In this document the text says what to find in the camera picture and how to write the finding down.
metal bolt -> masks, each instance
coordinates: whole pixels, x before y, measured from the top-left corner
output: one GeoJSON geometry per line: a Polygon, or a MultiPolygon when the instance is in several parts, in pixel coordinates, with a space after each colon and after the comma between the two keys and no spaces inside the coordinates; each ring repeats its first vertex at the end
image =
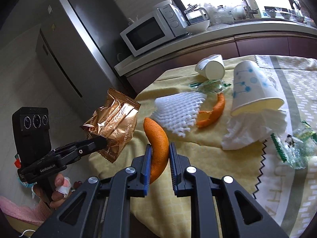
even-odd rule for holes
{"type": "Polygon", "coordinates": [[[96,176],[89,177],[88,182],[93,184],[98,182],[98,178],[96,176]]]}
{"type": "Polygon", "coordinates": [[[134,172],[135,172],[135,168],[134,168],[134,167],[127,167],[127,168],[126,168],[126,173],[132,174],[132,173],[134,173],[134,172]]]}
{"type": "Polygon", "coordinates": [[[226,183],[232,183],[233,182],[233,178],[231,176],[225,176],[223,178],[223,180],[226,182],[226,183]]]}
{"type": "Polygon", "coordinates": [[[193,166],[188,166],[188,167],[186,168],[186,171],[189,172],[189,173],[191,173],[191,174],[195,173],[196,170],[197,170],[197,169],[196,169],[195,167],[193,167],[193,166]]]}

paper cup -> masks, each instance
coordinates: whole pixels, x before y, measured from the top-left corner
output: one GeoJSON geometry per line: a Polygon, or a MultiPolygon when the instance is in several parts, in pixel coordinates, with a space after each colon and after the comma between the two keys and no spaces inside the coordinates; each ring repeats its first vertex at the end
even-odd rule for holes
{"type": "Polygon", "coordinates": [[[260,112],[264,109],[278,110],[283,99],[253,61],[243,61],[234,69],[233,100],[231,115],[243,112],[260,112]]]}
{"type": "Polygon", "coordinates": [[[195,71],[209,80],[221,80],[225,73],[222,56],[211,55],[200,60],[195,71]]]}

white countertop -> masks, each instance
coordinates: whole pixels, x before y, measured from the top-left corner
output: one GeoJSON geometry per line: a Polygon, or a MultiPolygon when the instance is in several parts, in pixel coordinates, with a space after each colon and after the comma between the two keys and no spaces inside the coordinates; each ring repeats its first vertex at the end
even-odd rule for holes
{"type": "Polygon", "coordinates": [[[155,59],[196,44],[206,43],[226,37],[233,37],[236,35],[266,31],[301,32],[317,36],[316,28],[303,23],[288,21],[252,21],[232,25],[220,24],[211,26],[201,33],[174,39],[137,57],[130,55],[128,58],[118,63],[115,66],[115,70],[120,76],[122,76],[155,59]]]}

pink fabric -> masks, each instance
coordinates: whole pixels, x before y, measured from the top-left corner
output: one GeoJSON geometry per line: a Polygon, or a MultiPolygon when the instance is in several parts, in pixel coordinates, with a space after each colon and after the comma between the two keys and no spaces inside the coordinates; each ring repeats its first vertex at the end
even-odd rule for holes
{"type": "Polygon", "coordinates": [[[0,196],[0,208],[3,213],[36,226],[40,226],[52,214],[42,200],[35,209],[30,209],[27,206],[18,206],[9,199],[0,196]]]}

gold wrapper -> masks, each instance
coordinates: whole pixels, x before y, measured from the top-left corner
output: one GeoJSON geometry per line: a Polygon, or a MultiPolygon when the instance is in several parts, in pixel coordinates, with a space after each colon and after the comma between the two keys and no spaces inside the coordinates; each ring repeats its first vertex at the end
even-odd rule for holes
{"type": "Polygon", "coordinates": [[[98,108],[82,128],[92,138],[101,135],[108,146],[98,152],[111,163],[115,162],[125,145],[132,139],[140,104],[110,88],[106,104],[98,108]]]}

